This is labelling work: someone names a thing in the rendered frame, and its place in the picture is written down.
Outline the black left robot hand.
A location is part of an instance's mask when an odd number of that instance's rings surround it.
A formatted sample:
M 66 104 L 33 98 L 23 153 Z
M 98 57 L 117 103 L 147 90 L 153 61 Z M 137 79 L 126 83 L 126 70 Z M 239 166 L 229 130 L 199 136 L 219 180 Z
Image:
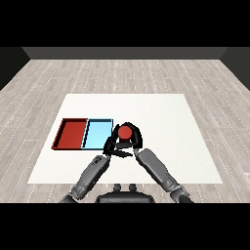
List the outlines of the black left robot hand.
M 106 139 L 104 144 L 104 154 L 107 157 L 111 157 L 112 155 L 118 157 L 131 157 L 132 153 L 124 151 L 124 148 L 130 148 L 133 146 L 132 143 L 120 143 L 118 137 L 118 129 L 122 125 L 116 125 L 111 135 Z

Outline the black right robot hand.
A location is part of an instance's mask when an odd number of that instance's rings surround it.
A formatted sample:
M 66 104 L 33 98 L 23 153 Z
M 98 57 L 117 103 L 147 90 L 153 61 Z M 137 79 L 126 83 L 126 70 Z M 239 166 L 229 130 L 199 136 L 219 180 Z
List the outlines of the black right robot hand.
M 132 136 L 129 143 L 133 144 L 135 154 L 139 153 L 139 149 L 143 147 L 143 137 L 140 129 L 131 122 L 125 122 L 122 126 L 128 126 L 132 130 Z

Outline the small red can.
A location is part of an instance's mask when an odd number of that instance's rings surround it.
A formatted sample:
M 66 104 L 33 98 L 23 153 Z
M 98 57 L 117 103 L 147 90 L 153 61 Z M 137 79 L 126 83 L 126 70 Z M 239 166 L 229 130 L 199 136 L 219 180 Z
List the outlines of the small red can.
M 132 136 L 132 130 L 128 126 L 121 126 L 118 129 L 118 137 L 120 143 L 129 143 Z

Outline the shallow light blue open box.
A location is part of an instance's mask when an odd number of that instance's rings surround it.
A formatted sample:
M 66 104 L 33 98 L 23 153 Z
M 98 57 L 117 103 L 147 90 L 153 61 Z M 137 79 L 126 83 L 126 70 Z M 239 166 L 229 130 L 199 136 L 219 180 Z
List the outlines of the shallow light blue open box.
M 106 139 L 111 135 L 113 120 L 111 118 L 90 118 L 82 140 L 84 150 L 102 150 Z

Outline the shallow red open box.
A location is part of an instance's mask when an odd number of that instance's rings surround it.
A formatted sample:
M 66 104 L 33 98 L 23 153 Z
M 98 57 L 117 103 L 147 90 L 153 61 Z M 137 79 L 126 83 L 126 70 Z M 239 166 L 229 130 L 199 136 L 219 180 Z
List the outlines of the shallow red open box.
M 81 150 L 87 118 L 64 118 L 52 144 L 53 150 Z

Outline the dark grey robot body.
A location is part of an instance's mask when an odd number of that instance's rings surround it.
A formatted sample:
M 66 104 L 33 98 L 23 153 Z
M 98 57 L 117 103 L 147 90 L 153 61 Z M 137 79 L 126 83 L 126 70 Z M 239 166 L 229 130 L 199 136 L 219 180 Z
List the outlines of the dark grey robot body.
M 137 191 L 135 184 L 129 185 L 128 191 L 122 191 L 120 184 L 113 186 L 113 191 L 99 195 L 96 203 L 154 203 L 151 195 Z

